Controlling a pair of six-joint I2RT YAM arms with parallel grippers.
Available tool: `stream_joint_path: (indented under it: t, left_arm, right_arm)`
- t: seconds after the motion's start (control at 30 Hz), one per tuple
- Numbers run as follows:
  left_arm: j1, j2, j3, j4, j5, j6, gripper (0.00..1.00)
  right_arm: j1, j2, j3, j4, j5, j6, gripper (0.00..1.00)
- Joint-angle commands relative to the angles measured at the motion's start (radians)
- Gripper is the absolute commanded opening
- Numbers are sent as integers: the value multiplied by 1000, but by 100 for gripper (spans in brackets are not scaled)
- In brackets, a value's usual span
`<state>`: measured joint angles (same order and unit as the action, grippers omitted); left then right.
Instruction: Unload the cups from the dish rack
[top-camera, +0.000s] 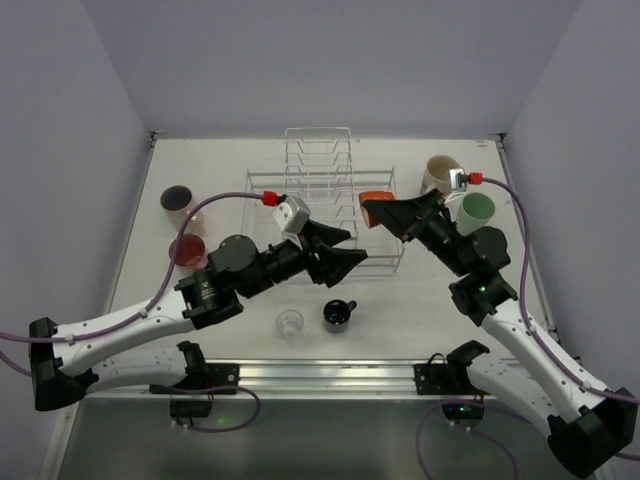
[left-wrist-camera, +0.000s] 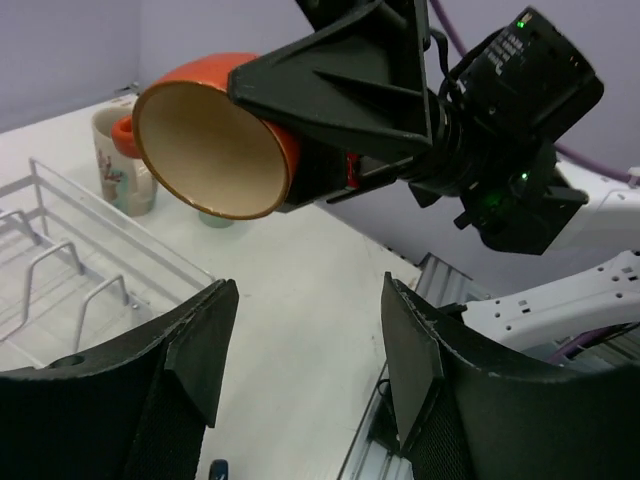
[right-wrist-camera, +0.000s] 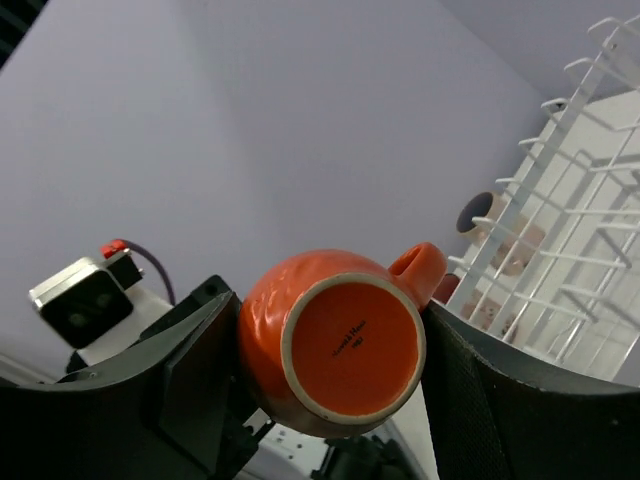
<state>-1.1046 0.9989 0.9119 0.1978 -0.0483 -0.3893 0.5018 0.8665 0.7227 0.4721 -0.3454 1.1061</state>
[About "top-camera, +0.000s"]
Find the green plastic cup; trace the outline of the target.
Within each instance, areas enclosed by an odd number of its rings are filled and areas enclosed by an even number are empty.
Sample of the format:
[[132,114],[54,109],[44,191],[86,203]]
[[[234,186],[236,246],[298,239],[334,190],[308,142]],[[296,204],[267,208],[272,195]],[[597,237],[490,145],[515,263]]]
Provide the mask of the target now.
[[468,235],[485,226],[495,215],[494,201],[483,193],[468,193],[462,199],[456,214],[457,230]]

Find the pale pink glossy mug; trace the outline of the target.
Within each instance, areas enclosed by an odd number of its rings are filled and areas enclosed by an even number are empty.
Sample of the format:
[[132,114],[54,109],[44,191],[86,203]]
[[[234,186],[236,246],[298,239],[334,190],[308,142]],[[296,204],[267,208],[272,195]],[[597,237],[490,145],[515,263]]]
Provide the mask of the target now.
[[200,235],[205,231],[202,213],[193,214],[196,204],[192,191],[184,185],[168,187],[160,196],[160,205],[176,231],[189,219],[184,230],[186,234]]

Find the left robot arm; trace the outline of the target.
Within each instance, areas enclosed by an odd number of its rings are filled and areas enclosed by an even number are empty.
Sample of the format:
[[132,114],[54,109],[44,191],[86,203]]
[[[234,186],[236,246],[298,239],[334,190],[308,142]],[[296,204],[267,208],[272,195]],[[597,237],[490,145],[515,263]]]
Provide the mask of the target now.
[[368,254],[342,249],[348,231],[308,221],[295,240],[260,251],[245,235],[231,235],[207,264],[158,298],[71,324],[48,317],[29,325],[34,406],[40,412],[121,386],[167,389],[202,385],[208,374],[200,348],[183,341],[163,352],[142,352],[151,341],[201,330],[244,310],[241,302],[300,274],[317,285],[340,283]]

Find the clear glass tumbler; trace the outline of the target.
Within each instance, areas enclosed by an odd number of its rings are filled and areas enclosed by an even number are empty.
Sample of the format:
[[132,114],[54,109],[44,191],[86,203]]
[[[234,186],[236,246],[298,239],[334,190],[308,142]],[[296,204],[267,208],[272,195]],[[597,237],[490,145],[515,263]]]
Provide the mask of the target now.
[[289,340],[297,337],[304,328],[304,317],[296,310],[282,311],[276,318],[276,330],[279,336]]

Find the cream coral pattern mug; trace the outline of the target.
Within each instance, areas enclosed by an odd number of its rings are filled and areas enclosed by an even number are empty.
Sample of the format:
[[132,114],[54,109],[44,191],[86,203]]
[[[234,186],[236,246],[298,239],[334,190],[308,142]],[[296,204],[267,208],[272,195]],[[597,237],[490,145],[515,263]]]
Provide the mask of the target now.
[[460,164],[450,156],[436,155],[431,157],[426,163],[420,194],[425,194],[433,189],[439,190],[443,195],[451,194],[450,171],[460,168]]

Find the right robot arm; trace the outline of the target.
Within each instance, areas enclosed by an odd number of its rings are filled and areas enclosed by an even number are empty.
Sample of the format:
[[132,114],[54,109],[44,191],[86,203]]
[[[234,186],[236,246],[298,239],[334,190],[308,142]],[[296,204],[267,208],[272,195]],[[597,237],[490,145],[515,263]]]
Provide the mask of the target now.
[[537,326],[523,295],[501,274],[511,261],[501,230],[483,226],[462,234],[437,190],[410,200],[371,194],[361,208],[371,225],[385,227],[402,242],[419,241],[458,276],[449,286],[456,308],[524,370],[502,365],[473,342],[452,352],[448,363],[472,387],[533,424],[566,470],[585,479],[632,442],[638,397],[625,388],[612,390]]

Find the dark blue mug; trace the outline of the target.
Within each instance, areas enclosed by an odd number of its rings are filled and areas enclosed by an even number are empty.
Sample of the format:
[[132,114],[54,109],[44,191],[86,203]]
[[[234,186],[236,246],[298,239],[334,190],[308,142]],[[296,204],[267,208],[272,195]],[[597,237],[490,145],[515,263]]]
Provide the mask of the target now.
[[325,330],[332,334],[345,332],[349,328],[351,314],[356,307],[355,300],[346,302],[334,299],[327,302],[323,308]]

